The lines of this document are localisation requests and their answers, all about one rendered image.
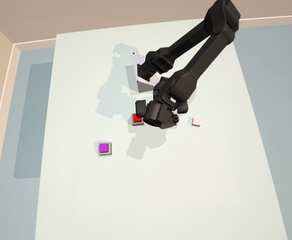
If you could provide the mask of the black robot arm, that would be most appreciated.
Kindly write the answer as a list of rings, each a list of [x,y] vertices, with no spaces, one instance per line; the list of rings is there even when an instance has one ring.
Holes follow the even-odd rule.
[[[182,70],[174,72],[169,78],[161,76],[153,88],[153,100],[149,102],[143,118],[145,123],[161,129],[177,125],[179,117],[171,111],[190,98],[199,77],[235,39],[240,17],[231,0],[217,0],[204,20],[175,43],[146,54],[145,62],[137,65],[137,75],[149,82],[156,72],[163,74],[171,70],[179,56],[210,36]],[[176,100],[175,103],[171,97]]]

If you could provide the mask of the red button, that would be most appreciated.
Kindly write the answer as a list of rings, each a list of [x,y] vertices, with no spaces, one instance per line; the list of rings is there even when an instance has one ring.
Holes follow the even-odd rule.
[[[132,113],[132,125],[133,126],[143,126],[144,125],[143,117],[138,118],[136,116],[136,113]]]

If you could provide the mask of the purple button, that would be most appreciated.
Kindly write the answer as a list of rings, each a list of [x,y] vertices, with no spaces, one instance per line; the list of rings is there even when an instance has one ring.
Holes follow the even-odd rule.
[[[112,155],[112,143],[111,142],[98,143],[98,154],[100,156]]]

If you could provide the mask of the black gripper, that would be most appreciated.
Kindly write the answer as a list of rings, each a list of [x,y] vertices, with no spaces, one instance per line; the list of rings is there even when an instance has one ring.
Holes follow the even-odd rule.
[[[136,116],[138,118],[143,118],[145,113],[146,113],[146,110],[147,110],[147,107],[148,107],[148,104],[146,104],[146,100],[137,100],[135,102],[135,107],[136,107]],[[177,113],[178,114],[186,114],[188,112],[188,103],[187,101],[185,101],[179,108],[177,108]]]

